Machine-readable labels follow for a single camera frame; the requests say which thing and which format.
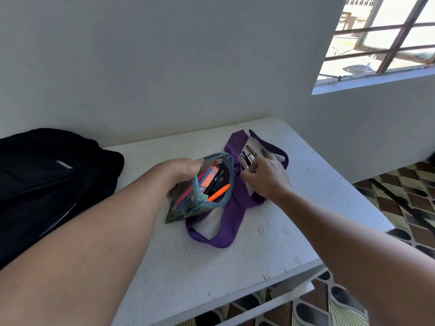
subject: black backpack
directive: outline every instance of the black backpack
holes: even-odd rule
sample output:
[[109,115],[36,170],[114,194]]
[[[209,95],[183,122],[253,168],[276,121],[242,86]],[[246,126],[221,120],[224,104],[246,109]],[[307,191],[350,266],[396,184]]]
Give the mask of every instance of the black backpack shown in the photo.
[[112,195],[123,165],[121,153],[65,130],[0,139],[0,269]]

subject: patterned floor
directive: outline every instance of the patterned floor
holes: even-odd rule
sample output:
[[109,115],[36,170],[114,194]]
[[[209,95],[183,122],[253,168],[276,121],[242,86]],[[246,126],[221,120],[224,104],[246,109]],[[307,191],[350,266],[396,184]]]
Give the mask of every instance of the patterned floor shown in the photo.
[[[426,162],[409,165],[374,179],[395,195],[407,199],[410,206],[420,209],[435,226],[435,168]],[[435,258],[435,237],[383,191],[369,180],[355,183],[361,192],[394,224],[390,235],[405,241]],[[341,285],[340,279],[325,272],[313,281],[315,290],[279,306],[242,326],[380,326],[370,318],[364,307]],[[264,288],[222,307],[206,312],[177,326],[213,326],[270,298],[272,287]]]

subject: backpack logo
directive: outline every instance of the backpack logo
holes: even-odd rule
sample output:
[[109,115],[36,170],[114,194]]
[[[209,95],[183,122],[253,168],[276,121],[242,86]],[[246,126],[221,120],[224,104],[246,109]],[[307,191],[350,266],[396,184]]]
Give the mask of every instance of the backpack logo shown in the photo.
[[66,169],[73,169],[73,167],[71,167],[70,165],[67,165],[67,164],[64,163],[63,161],[56,160],[56,162],[57,162],[59,165],[64,166]]

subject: orange pen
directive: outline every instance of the orange pen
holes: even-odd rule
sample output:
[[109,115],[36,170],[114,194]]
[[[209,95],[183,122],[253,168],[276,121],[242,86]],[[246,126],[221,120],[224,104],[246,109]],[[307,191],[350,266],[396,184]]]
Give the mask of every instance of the orange pen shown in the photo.
[[222,196],[226,191],[228,191],[228,189],[231,187],[231,184],[227,184],[223,187],[221,187],[218,191],[216,191],[216,193],[212,196],[210,196],[207,201],[208,202],[212,202],[215,201],[217,198],[219,198],[220,196]]

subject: window sill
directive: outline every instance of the window sill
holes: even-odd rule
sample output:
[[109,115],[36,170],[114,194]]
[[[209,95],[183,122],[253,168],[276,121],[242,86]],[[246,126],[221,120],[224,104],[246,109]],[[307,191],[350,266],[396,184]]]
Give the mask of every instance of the window sill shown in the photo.
[[352,79],[345,79],[343,81],[330,80],[325,83],[317,83],[313,89],[312,95],[319,95],[324,93],[332,93],[334,91],[340,91],[345,89],[352,89],[358,87],[372,86],[379,83],[399,81],[405,79],[418,78],[420,76],[430,76],[435,74],[435,67],[426,67],[418,70],[411,71],[394,71],[387,72],[381,75],[356,77]]

